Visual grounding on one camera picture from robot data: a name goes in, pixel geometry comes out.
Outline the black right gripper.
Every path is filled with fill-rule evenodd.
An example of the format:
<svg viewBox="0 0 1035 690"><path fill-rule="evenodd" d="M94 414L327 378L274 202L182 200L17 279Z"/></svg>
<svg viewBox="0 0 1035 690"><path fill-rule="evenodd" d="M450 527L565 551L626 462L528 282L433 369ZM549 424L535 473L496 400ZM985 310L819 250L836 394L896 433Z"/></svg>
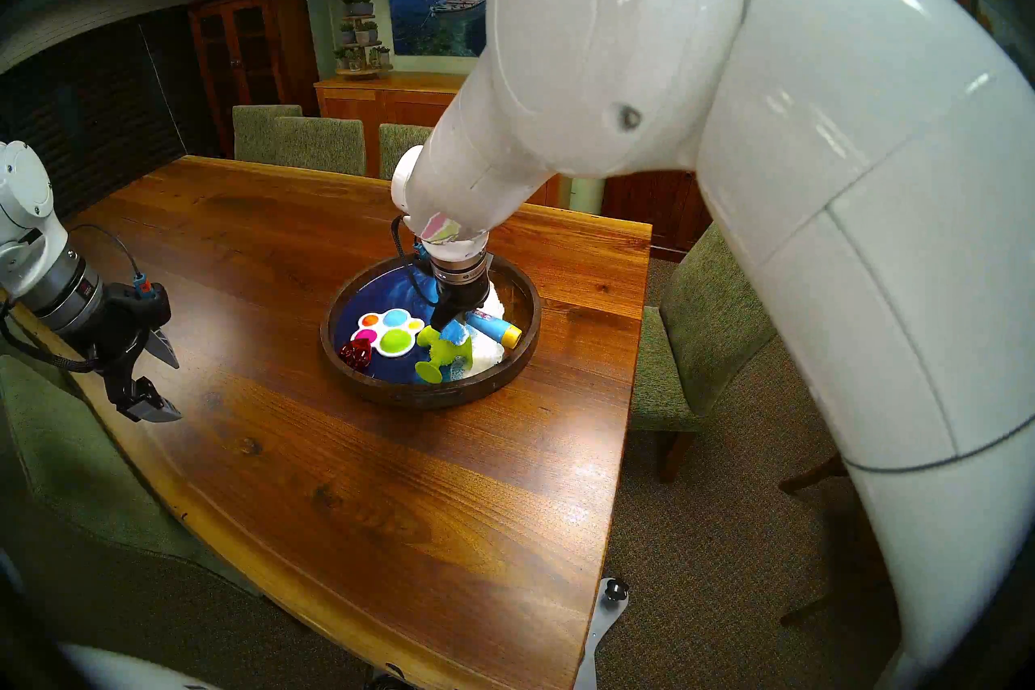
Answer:
<svg viewBox="0 0 1035 690"><path fill-rule="evenodd" d="M442 333L455 317L464 317L484 306L492 289L486 272L465 283L447 281L444 273L436 274L435 279L438 300L428 326L438 333Z"/></svg>

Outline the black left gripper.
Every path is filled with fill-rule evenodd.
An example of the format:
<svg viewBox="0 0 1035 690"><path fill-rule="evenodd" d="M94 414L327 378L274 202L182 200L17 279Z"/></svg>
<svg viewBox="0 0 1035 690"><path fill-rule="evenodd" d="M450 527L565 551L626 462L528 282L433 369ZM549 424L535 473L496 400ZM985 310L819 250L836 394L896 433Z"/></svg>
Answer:
<svg viewBox="0 0 1035 690"><path fill-rule="evenodd" d="M80 342L97 361L94 371L103 379L107 399L135 422L175 422L182 413L168 401L149 378L134 378L137 358L146 350L166 365L179 369L180 363L161 327L170 322L171 308L166 288L150 284L141 294L134 284L106 283L99 305L80 330Z"/></svg>

